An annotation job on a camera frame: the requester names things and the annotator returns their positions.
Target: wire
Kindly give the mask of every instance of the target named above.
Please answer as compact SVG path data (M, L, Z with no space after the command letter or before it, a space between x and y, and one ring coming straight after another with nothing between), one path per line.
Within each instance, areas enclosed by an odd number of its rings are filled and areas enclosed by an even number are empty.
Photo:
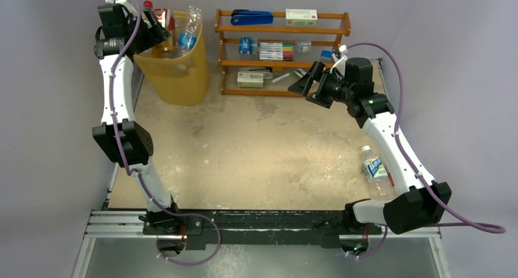
M133 0L133 1L135 2L135 9L137 10L136 25L135 25L135 28L133 29L133 32L131 33L131 35L130 35L130 37L128 39L128 42L124 45L124 47L120 51L119 55L117 56L117 58L115 59L113 65L111 67L110 80L109 80L109 104L110 104L110 111L111 111L111 116L112 116L112 121L113 121L113 126L114 126L114 132L115 132L115 141L117 142L117 147L119 148L119 153L120 153L120 156L122 158L122 163L124 165L124 169L126 170L126 173L129 176L131 176L132 173L137 173L136 175L137 175L137 177L139 179L139 183L142 186L142 189L144 190L144 192L146 193L146 196L158 208L160 208L160 210L162 210L166 214L168 214L170 216L173 216L173 217L197 217L197 218L203 218L203 219L207 220L214 227L214 229L216 230L216 234L217 234L216 249L207 258L205 258L205 259L203 259L201 261L197 261L197 262L181 262L181 261L173 260L173 259L171 259L169 257L166 257L160 251L160 248L157 246L157 250L158 250L157 257L161 257L161 258L163 258L164 260L166 260L168 262L171 262L171 263L174 263L174 264L178 264L178 265L196 266L196 265L203 264L203 263L207 262L208 260L210 260L211 258L213 258L217 254L219 249L221 248L221 232L220 232L219 228L217 227L216 223L214 223L214 221L212 221L212 219L210 219L209 217L206 217L206 216L201 215L201 214L194 214L194 213L176 214L176 213L170 212L166 207L164 207L161 203L159 203L155 199L155 197L151 194L151 192L149 191L147 186L145 185L144 179L142 179L142 171L140 171L140 169L131 169L130 170L130 166L128 165L128 160L126 158L126 154L124 153L124 148L122 147L122 142L121 142L120 135L119 135L119 127L117 126L117 113L115 111L115 103L114 103L115 69L117 68L117 65L119 64L120 59L122 59L122 57L124 57L124 54L126 53L128 48L130 47L131 43L135 39L135 36L137 35L137 32L139 30L140 20L142 18L141 14L140 14L140 6L139 6L137 0Z
M421 173L419 173L419 169L418 167L415 165L415 163L412 161L412 159L410 158L410 156L406 153L406 151L404 150L403 146L401 145L401 140L399 139L399 124L401 122L401 113L403 111L403 94L404 94L404 88L403 88L403 76L401 75L401 69L399 68L399 65L398 63L396 62L396 59L394 58L394 56L392 56L389 51L387 49L385 49L384 47L382 47L381 45L378 45L378 44L375 44L375 43L356 43L356 44L353 44L353 45L350 45L348 46L349 49L353 48L353 47L356 47L356 46L360 46L360 45L368 45L368 46L373 46L373 47L376 47L378 49L380 49L381 51L385 52L385 54L390 58L390 60L392 61L392 64L394 64L394 67L396 68L396 72L398 74L398 79L399 79L399 105L398 105L398 113L396 115L396 122L394 124L394 138L396 139L396 144L399 148L399 150L401 151L401 153L403 154L404 158L406 159L406 161L410 164L410 166L412 167L412 169L414 170L415 174L418 175L419 177L419 180L421 181L421 183L423 184L423 186L426 188L426 190L428 191L428 193L430 194L430 196L445 210L447 211L448 213L450 213L453 217L457 218L458 220L462 221L462 222L454 222L454 223L442 223L442 224L434 224L434 225L430 225L430 226L427 226L427 227L457 227L457 226L471 226L475 229L478 229L480 231L484 231L484 232L488 232L488 233L494 233L494 234L502 234L502 233L505 233L506 232L506 229L500 225L495 225L495 224L488 224L488 223L479 223L479 222L473 222L473 221L470 221L468 220L467 218L461 216L459 213L455 212L453 209L451 209L450 207L448 207L448 205L446 205L435 193L434 191L432 190L432 188L430 187L430 185L428 185L428 183L426 182L425 178L422 176ZM384 242L384 240L386 239L387 237L387 229L385 227L385 235L383 236L382 238L382 241L378 244L378 246L376 246L372 251L369 251L367 254L365 255L362 255L361 257L367 257L369 255L371 255L374 251L378 250L379 249L379 246L380 244L382 244Z

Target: wooden shelf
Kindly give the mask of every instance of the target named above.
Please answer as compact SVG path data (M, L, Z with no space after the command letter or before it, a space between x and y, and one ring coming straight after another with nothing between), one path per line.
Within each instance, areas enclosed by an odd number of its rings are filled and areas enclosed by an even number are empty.
M228 60L226 44L238 44L238 38L226 38L225 32L279 32L279 33L294 33L294 34L322 34L335 35L335 40L330 41L312 41L313 46L329 46L337 49L340 46L342 36L348 36L351 33L351 22L349 14L344 13L318 13L319 20L340 20L338 28L323 28L323 27L291 27L291 26L272 26L272 25L258 25L258 26L232 26L223 25L222 17L232 15L231 10L216 10L216 23L214 31L219 33L219 58L218 61L223 67L223 78L221 84L222 95L261 95L261 96L280 96L280 97L298 97L298 95L279 90L261 90L261 89L226 89L226 79L229 67L286 67L286 68L310 68L313 61L268 61L268 60ZM272 12L274 18L285 18L285 12ZM258 42L291 42L295 44L294 40L282 39L258 39Z

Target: trash bin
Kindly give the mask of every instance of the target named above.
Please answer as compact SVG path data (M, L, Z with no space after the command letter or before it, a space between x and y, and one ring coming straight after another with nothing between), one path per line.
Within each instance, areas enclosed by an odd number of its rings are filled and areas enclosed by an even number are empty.
M174 14L175 19L183 19L178 23L186 23L186 12L175 11ZM192 106L203 101L209 81L203 26L200 28L200 36L196 44L185 56L162 59L158 51L153 48L150 57L143 55L133 57L162 101L183 106Z

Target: beige table surface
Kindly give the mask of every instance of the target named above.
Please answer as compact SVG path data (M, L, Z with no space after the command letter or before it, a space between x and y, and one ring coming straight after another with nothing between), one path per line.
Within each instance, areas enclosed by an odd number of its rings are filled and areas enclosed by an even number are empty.
M378 65L373 68L381 93ZM197 106L166 104L144 80L135 110L153 137L158 174L180 208L342 210L369 197L360 149L373 143L345 105L222 96L221 69L210 64L210 72ZM109 207L145 208L123 169Z

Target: bottle cap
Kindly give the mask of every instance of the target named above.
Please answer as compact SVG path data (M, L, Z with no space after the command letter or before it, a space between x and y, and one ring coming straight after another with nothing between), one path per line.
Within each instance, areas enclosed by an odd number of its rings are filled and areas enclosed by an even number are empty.
M153 3L149 0L144 1L144 7L153 9Z

